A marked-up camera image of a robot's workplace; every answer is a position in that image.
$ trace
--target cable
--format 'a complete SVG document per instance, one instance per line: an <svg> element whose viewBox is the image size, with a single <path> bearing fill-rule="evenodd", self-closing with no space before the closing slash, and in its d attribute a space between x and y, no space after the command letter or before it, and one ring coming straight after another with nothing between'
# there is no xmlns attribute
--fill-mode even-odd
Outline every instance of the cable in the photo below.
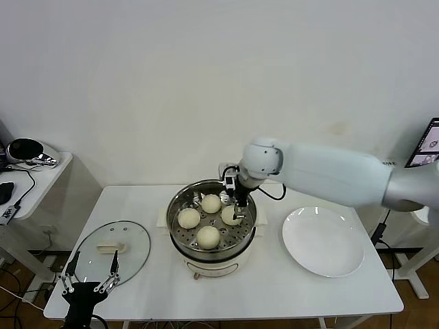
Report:
<svg viewBox="0 0 439 329"><path fill-rule="evenodd" d="M394 258L394 252L392 251L392 248L386 242L384 242L382 240L379 240L378 242L384 244L391 251L390 253L392 255L392 282L394 284L395 283L395 258ZM393 322L393 314L390 315L390 326L389 326L390 329L392 329L392 322Z"/></svg>
<svg viewBox="0 0 439 329"><path fill-rule="evenodd" d="M156 322L154 322L154 321L149 321L149 322L147 322L146 324L143 325L142 329L146 329L146 328L148 328L148 326L149 326L150 324L156 324L156 326L157 326L157 323L156 323Z"/></svg>
<svg viewBox="0 0 439 329"><path fill-rule="evenodd" d="M21 300L24 300L25 302L27 302L28 304L31 304L34 308L37 308L38 310L41 310L42 312L44 312L44 309L42 309L41 307L38 307L37 305L32 304L31 302L29 302L28 300L25 300L24 298L14 294L13 292L7 290L5 287L0 286L0 289L3 289L4 291L6 291L7 293L10 293L11 295L15 296L16 298L19 298Z"/></svg>
<svg viewBox="0 0 439 329"><path fill-rule="evenodd" d="M26 173L29 176L29 178L32 180L32 185L29 187L29 189L26 192L24 192L24 194L20 197L20 199L18 199L17 202L14 204L14 206L18 206L21 203L21 200L23 200L23 198L35 187L35 179L32 177L30 172L26 169L15 169L8 167L8 168L2 168L0 172L2 171L22 171Z"/></svg>
<svg viewBox="0 0 439 329"><path fill-rule="evenodd" d="M43 234L46 234L47 237L49 238L49 245L43 250L41 250L39 253L35 254L34 256L40 256L43 252L45 252L52 246L52 237L51 237L52 233L50 231L44 231Z"/></svg>
<svg viewBox="0 0 439 329"><path fill-rule="evenodd" d="M280 201L280 200L282 200L282 199L286 196L286 194L287 194L287 187L286 187L284 184L282 184L282 187L283 187L283 192L282 192L282 196L281 196L281 197L274 197L274 196L268 194L267 192L265 192L265 191L264 191L262 188L260 188L260 187L258 187L257 189L260 190L263 194L267 195L268 197L271 197L273 200Z"/></svg>
<svg viewBox="0 0 439 329"><path fill-rule="evenodd" d="M19 291L21 291L20 280L13 273L9 272L7 269L0 269L0 270L10 274L17 281L17 283L19 284ZM14 301L15 301L15 298L12 299L9 303L7 303L6 306L2 307L0 309L0 312L2 312L3 310L7 309L9 307L9 305L11 305Z"/></svg>
<svg viewBox="0 0 439 329"><path fill-rule="evenodd" d="M226 172L229 169L236 169L237 171L239 171L239 167L238 166L228 166L228 167L226 167L225 170L222 171L222 179L221 179L222 181L224 181L224 178L226 177Z"/></svg>
<svg viewBox="0 0 439 329"><path fill-rule="evenodd" d="M386 223L386 221L387 221L387 218L389 217L389 214L390 214L390 209L389 209L389 211L387 211L387 215L385 216L385 219L384 219L384 221L383 221L383 224L385 224L385 223Z"/></svg>
<svg viewBox="0 0 439 329"><path fill-rule="evenodd" d="M107 322L104 319L102 319L99 315L93 314L91 317L94 317L95 319L98 319L99 321L101 321L101 323L104 325L105 329L108 329Z"/></svg>
<svg viewBox="0 0 439 329"><path fill-rule="evenodd" d="M24 194L20 197L20 199L18 199L18 201L14 205L14 206L18 206L21 203L21 200L35 187L35 179L32 177L32 175L30 174L30 172L28 170L25 170L25 169L13 169L13 170L26 172L26 174L32 180L32 185L28 188L28 190L26 192L24 192Z"/></svg>
<svg viewBox="0 0 439 329"><path fill-rule="evenodd" d="M185 329L189 324L204 324L205 326L209 327L210 329L215 329L214 326L211 326L210 324L203 322L203 321L189 321L187 324L185 324L181 329Z"/></svg>

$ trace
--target white plate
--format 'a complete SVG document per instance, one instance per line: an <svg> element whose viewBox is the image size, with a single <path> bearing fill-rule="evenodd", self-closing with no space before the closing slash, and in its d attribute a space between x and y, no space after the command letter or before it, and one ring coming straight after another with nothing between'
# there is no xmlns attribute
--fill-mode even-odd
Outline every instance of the white plate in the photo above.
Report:
<svg viewBox="0 0 439 329"><path fill-rule="evenodd" d="M284 221L282 235L293 258L320 276L347 276L363 263L361 237L342 215L332 210L297 209Z"/></svg>

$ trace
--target speaker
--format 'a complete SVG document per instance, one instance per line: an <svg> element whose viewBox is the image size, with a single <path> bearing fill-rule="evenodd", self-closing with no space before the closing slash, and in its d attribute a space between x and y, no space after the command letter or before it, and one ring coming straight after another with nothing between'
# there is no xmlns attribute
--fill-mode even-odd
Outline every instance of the speaker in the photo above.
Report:
<svg viewBox="0 0 439 329"><path fill-rule="evenodd" d="M61 155L50 146L29 138L12 141L6 148L6 156L10 163L24 163L38 169L53 168L61 160Z"/></svg>

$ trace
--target white table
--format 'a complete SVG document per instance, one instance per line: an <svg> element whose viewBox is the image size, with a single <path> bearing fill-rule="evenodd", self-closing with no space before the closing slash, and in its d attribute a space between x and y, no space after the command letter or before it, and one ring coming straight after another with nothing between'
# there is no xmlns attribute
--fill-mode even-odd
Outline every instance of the white table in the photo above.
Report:
<svg viewBox="0 0 439 329"><path fill-rule="evenodd" d="M45 171L30 171L32 177L35 179L35 187L23 198L20 203L21 209L15 214L13 221L22 221L32 215L35 209L46 196L47 192L54 185L61 173L66 169L67 165L72 159L72 154L68 152L61 152L61 161L53 169ZM29 176L21 171L9 171L0 174L0 183L13 182L15 183L12 191L11 200L6 204L0 206L0 215L2 215L8 206L15 204L15 202L24 194L24 192L32 185ZM28 269L34 272L37 279L29 286L29 290L37 289L43 280L52 281L54 273L48 267L51 266L55 260L55 256L46 257L42 263L31 255L21 240L18 240L10 232L10 227L0 226L0 248L4 249L9 255L17 259L20 263L25 265ZM25 298L32 300L35 296L26 295Z"/></svg>
<svg viewBox="0 0 439 329"><path fill-rule="evenodd" d="M253 241L248 262L229 276L194 280L169 236L156 227L159 210L166 208L182 187L107 186L103 190L75 249L105 223L126 220L147 229L151 250L140 272L98 304L95 314L110 321L338 316L346 317L338 319L339 328L353 328L372 315L403 310L403 303L356 212L293 191L288 191L281 202L254 192L256 203L265 208L268 225L264 235ZM278 184L267 184L265 188L273 194L282 190ZM303 269L288 254L281 239L281 225L292 210L303 206L330 208L359 230L366 256L354 274L323 278ZM46 317L65 317L68 304L61 297L62 290L58 282L45 307Z"/></svg>

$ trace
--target white wall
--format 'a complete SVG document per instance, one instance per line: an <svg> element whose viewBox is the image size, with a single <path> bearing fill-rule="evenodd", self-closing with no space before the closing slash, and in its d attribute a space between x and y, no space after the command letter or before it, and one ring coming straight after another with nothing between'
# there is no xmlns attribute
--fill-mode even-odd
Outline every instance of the white wall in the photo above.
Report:
<svg viewBox="0 0 439 329"><path fill-rule="evenodd" d="M255 134L406 158L437 1L0 1L0 116L100 185L187 183Z"/></svg>

